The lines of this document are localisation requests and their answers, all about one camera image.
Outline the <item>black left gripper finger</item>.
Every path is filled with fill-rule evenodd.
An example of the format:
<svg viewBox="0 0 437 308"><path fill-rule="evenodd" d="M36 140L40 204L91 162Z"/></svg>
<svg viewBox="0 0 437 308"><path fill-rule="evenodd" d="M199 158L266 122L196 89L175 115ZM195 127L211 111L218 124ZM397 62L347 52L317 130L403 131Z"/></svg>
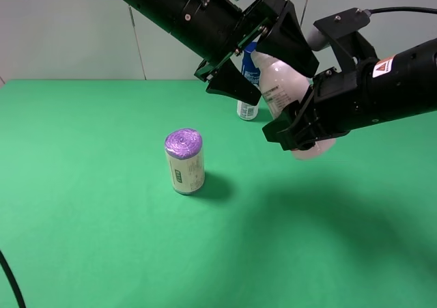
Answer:
<svg viewBox="0 0 437 308"><path fill-rule="evenodd" d="M302 34L290 0L268 33L259 38L257 51L281 60L307 78L314 77L320 64Z"/></svg>
<svg viewBox="0 0 437 308"><path fill-rule="evenodd" d="M227 60L213 75L206 92L227 96L252 106L257 105L261 98L258 88L241 74L231 60Z"/></svg>

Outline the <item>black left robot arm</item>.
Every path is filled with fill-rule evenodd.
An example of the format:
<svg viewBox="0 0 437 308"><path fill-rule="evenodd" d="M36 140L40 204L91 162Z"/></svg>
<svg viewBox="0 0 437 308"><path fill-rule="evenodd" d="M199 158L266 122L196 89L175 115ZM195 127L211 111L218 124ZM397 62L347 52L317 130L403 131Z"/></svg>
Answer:
<svg viewBox="0 0 437 308"><path fill-rule="evenodd" d="M253 40L259 52L287 63L303 76L313 77L318 69L290 0L255 0L246 10L230 0L122 1L203 58L195 76L208 84L209 94L250 105L259 102L259 90L231 61Z"/></svg>

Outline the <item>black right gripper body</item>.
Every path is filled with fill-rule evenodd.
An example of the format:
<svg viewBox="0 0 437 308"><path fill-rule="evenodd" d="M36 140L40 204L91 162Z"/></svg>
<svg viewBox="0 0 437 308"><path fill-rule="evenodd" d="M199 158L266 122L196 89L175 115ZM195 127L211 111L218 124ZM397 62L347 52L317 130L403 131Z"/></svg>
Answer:
<svg viewBox="0 0 437 308"><path fill-rule="evenodd" d="M365 74L361 69L316 76L301 102L293 101L262 130L283 150L309 150L316 142L336 139L367 126Z"/></svg>

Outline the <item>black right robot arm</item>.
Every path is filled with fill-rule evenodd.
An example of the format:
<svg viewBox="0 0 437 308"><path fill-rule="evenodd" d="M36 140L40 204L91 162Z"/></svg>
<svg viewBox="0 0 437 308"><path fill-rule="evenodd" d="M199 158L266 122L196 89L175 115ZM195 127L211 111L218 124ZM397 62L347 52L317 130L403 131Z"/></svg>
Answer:
<svg viewBox="0 0 437 308"><path fill-rule="evenodd" d="M283 150L308 150L350 131L436 110L436 41L385 61L366 59L352 72L319 73L302 101L263 128Z"/></svg>

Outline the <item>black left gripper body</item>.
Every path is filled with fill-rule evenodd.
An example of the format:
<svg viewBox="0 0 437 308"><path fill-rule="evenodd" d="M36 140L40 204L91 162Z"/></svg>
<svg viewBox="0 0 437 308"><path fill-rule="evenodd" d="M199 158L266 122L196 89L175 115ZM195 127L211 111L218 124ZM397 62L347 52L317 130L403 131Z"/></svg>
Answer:
<svg viewBox="0 0 437 308"><path fill-rule="evenodd" d="M206 82L223 68L227 60L262 34L273 28L286 0L255 0L246 10L239 10L228 0L210 0L195 17L199 25L194 41L203 61L195 76Z"/></svg>

